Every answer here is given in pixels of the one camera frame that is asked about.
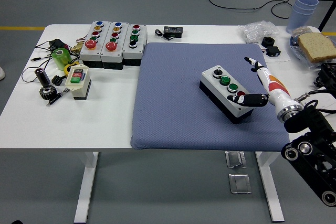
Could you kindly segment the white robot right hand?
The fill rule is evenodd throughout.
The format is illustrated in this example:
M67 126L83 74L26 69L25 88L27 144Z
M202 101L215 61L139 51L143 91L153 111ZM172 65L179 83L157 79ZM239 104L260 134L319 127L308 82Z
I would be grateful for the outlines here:
M291 108L302 110L302 105L293 100L284 85L269 69L253 58L244 58L253 66L252 72L257 73L259 81L266 90L266 94L228 95L227 100L248 107L262 107L268 102L275 106L276 114L289 111Z

